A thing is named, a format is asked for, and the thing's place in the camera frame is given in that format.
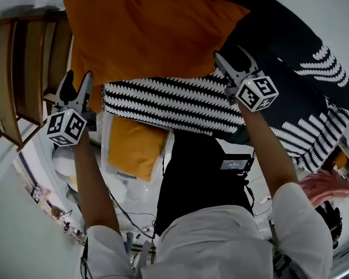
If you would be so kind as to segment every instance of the pink cloth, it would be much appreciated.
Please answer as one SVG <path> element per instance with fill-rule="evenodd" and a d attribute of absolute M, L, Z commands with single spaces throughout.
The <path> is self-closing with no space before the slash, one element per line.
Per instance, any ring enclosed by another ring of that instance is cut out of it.
<path fill-rule="evenodd" d="M 334 170 L 332 173 L 320 170 L 318 174 L 310 174 L 299 185 L 315 208 L 332 198 L 349 197 L 349 181 Z"/>

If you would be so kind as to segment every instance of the patterned fabric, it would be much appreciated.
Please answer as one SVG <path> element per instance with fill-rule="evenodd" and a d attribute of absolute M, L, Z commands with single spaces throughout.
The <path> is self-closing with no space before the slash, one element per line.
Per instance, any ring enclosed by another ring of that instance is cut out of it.
<path fill-rule="evenodd" d="M 238 55 L 240 45 L 271 77 L 280 95 L 262 114 L 293 161 L 317 171 L 349 122 L 348 75 L 320 38 L 277 1 L 228 1 L 251 13 L 238 23 L 220 53 L 238 71 L 245 70 L 249 60 Z M 248 133 L 237 106 L 227 103 L 225 86 L 219 70 L 189 80 L 124 80 L 105 85 L 105 110 L 244 144 Z"/>

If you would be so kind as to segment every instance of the white shirt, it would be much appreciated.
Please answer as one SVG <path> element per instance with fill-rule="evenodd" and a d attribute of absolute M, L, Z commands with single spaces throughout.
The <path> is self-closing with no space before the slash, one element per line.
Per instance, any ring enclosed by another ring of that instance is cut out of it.
<path fill-rule="evenodd" d="M 279 249 L 309 278 L 328 278 L 330 231 L 300 186 L 288 183 L 279 188 L 272 217 Z M 93 226 L 88 246 L 93 278 L 133 278 L 119 234 Z M 141 271 L 143 279 L 273 278 L 273 246 L 261 238 L 245 208 L 206 208 L 175 220 L 159 240 L 156 263 Z"/>

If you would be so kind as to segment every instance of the shirt sleeve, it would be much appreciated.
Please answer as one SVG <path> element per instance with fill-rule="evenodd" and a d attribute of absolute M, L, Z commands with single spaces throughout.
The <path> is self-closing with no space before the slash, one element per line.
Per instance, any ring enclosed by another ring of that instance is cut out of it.
<path fill-rule="evenodd" d="M 92 226 L 88 234 L 88 267 L 94 279 L 133 278 L 123 238 L 111 228 Z"/>
<path fill-rule="evenodd" d="M 309 278 L 328 278 L 333 256 L 331 233 L 299 185 L 288 183 L 275 193 L 273 220 L 279 249 Z"/>

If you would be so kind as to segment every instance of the white marker cube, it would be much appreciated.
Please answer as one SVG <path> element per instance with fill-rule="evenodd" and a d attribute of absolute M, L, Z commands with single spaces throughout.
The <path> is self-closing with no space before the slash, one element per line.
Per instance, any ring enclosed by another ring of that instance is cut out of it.
<path fill-rule="evenodd" d="M 237 92 L 237 98 L 251 112 L 267 108 L 278 95 L 278 90 L 270 77 L 244 80 Z"/>
<path fill-rule="evenodd" d="M 59 146 L 77 145 L 87 122 L 69 109 L 48 117 L 47 137 Z"/>

